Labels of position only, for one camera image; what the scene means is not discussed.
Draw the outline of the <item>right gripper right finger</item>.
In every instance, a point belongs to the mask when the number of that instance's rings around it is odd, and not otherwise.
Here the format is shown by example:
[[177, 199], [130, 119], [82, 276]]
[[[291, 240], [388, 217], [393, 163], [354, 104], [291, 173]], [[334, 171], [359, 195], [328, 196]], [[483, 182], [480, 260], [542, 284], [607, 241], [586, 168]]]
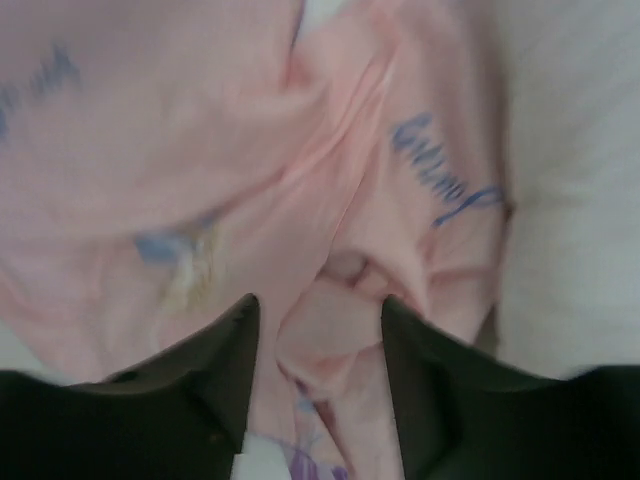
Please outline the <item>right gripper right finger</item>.
[[383, 349], [408, 479], [635, 479], [639, 370], [530, 375], [425, 324], [398, 299]]

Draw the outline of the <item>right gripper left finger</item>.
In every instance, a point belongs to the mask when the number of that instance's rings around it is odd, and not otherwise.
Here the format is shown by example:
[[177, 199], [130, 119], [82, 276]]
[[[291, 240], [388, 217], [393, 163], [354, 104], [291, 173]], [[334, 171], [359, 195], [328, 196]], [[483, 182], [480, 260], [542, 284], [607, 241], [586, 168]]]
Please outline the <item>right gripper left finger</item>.
[[260, 307], [216, 321], [101, 383], [1, 373], [4, 479], [228, 479], [247, 429]]

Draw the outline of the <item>pink purple pillowcase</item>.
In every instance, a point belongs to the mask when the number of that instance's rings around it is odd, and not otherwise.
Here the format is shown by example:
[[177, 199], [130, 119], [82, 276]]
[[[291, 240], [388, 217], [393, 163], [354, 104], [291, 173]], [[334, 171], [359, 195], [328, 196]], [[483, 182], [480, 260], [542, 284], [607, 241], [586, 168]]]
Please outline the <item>pink purple pillowcase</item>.
[[504, 225], [486, 1], [5, 1], [1, 318], [102, 379], [261, 304], [249, 428], [398, 479], [396, 295], [473, 340]]

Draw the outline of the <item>white pillow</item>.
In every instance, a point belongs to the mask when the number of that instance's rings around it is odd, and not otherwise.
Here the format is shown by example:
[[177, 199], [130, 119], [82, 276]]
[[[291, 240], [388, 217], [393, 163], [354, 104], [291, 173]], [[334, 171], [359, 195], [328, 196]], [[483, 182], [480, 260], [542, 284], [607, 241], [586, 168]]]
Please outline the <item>white pillow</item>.
[[312, 387], [370, 375], [374, 301], [397, 293], [477, 338], [495, 311], [499, 359], [546, 377], [639, 360], [639, 5], [483, 1], [506, 111], [503, 180], [471, 175], [456, 121], [411, 109], [379, 144], [337, 255], [282, 330], [284, 369]]

